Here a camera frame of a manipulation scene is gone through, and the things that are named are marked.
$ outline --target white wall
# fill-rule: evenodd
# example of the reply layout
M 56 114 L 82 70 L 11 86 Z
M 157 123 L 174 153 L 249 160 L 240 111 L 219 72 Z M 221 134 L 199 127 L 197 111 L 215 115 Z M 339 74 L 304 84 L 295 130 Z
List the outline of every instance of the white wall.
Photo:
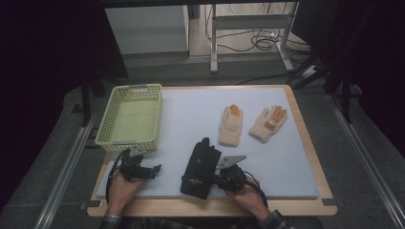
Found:
M 121 54 L 188 50 L 186 6 L 106 9 Z

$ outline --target glove cuff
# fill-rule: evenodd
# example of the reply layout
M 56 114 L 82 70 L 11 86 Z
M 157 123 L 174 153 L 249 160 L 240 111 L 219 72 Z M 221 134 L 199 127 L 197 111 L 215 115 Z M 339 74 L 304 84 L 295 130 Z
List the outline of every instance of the glove cuff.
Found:
M 220 142 L 226 145 L 237 147 L 239 145 L 240 132 L 230 132 L 227 130 L 221 130 Z
M 272 131 L 265 127 L 265 125 L 254 124 L 249 134 L 259 138 L 263 143 L 266 143 L 271 137 Z

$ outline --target yellow-green basket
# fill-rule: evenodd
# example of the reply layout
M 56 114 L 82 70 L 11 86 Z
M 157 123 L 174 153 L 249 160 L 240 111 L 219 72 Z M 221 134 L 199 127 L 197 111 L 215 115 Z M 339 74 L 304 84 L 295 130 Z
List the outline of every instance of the yellow-green basket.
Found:
M 156 151 L 159 142 L 161 85 L 114 87 L 99 127 L 96 144 L 106 151 L 135 148 Z

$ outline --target black glove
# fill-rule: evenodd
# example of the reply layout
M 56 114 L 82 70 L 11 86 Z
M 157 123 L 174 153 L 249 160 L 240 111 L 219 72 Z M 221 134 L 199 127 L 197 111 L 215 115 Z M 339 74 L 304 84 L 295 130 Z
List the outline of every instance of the black glove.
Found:
M 221 152 L 209 146 L 209 138 L 205 137 L 194 147 L 188 161 L 180 191 L 184 194 L 206 199 L 211 185 L 214 183 L 215 169 L 220 160 Z

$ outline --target glove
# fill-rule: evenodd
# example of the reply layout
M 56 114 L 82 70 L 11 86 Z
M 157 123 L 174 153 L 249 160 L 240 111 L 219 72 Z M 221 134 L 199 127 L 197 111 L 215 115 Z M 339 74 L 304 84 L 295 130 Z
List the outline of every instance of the glove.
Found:
M 198 142 L 188 161 L 184 175 L 181 177 L 181 192 L 206 199 L 211 185 L 214 183 L 215 169 L 220 157 L 221 152 L 214 146 L 209 146 L 208 137 Z
M 287 111 L 282 110 L 281 106 L 273 106 L 271 110 L 264 108 L 250 129 L 249 134 L 266 143 L 271 135 L 274 135 L 280 129 L 286 118 Z
M 233 104 L 224 110 L 221 123 L 220 142 L 226 145 L 237 147 L 239 144 L 244 111 Z

